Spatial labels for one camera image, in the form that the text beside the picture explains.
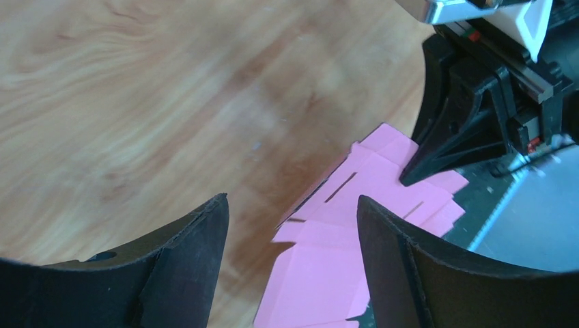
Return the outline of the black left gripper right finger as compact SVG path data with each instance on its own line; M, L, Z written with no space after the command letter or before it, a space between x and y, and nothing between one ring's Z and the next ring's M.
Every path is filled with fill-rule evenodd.
M578 273L501 262L409 223L366 195L358 236L378 327L577 327Z

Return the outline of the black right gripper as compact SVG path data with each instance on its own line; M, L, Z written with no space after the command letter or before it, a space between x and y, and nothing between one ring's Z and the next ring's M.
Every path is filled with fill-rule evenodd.
M425 85L403 168L408 187L435 174L530 154L555 135L578 137L578 2L553 1L534 62L482 18L434 25L422 43Z

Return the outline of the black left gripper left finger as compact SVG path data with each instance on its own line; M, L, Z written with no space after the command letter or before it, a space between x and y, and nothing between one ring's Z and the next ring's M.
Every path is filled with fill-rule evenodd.
M219 193L86 261L1 259L2 327L206 327L229 225Z

